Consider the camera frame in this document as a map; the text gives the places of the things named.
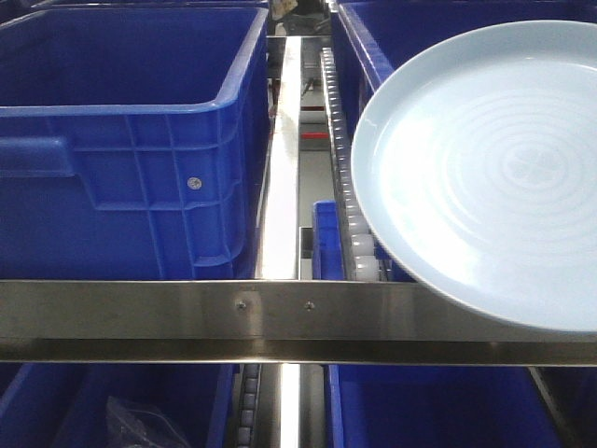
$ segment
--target crate handle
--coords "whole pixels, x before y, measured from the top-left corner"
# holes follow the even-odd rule
[[[63,137],[0,137],[0,177],[75,175]]]

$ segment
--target crate rim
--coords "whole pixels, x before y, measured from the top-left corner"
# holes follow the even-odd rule
[[[19,17],[15,20],[0,24],[0,32],[4,29],[16,26],[23,21],[34,20],[37,17],[46,14],[64,14],[66,11],[77,10],[84,8],[72,9],[44,9],[25,16]],[[148,8],[146,10],[158,10],[157,8]],[[176,10],[176,8],[163,8],[168,10]],[[246,35],[244,36],[242,44],[234,56],[234,60],[229,67],[226,76],[217,95],[214,99],[196,104],[177,104],[177,105],[0,105],[0,118],[16,118],[16,117],[39,117],[39,116],[114,116],[114,115],[150,115],[150,114],[195,114],[224,108],[232,105],[237,99],[242,78],[245,76],[247,66],[251,64],[255,54],[262,46],[265,45],[265,39],[259,39],[263,31],[265,20],[268,17],[268,10],[263,7],[197,7],[195,10],[240,10],[253,11],[255,17],[251,22]],[[123,8],[104,8],[102,11],[123,10]]]

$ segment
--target screw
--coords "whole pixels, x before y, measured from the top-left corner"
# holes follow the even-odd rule
[[[190,177],[187,181],[187,185],[190,189],[200,189],[203,183],[198,177]]]

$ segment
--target light blue plate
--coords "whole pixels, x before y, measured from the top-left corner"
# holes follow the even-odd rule
[[[369,225],[428,286],[597,331],[597,25],[515,22],[422,52],[369,102],[352,172]]]

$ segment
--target blue bin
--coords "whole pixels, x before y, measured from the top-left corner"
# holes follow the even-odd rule
[[[193,448],[221,448],[233,365],[28,364],[0,400],[3,448],[105,448],[108,397],[157,406]]]
[[[597,446],[597,369],[546,368],[543,373],[583,446]]]
[[[32,11],[72,7],[268,7],[268,0],[20,0],[21,8]]]
[[[343,280],[340,228],[335,201],[313,205],[312,277],[318,280]]]
[[[60,9],[0,26],[0,278],[251,276],[266,17]]]
[[[449,37],[509,21],[597,21],[596,6],[555,1],[375,1],[340,5],[332,22],[349,132],[372,93],[403,63]]]
[[[330,448],[559,448],[524,368],[330,366]]]
[[[17,7],[13,0],[0,0],[0,23],[17,17]]]

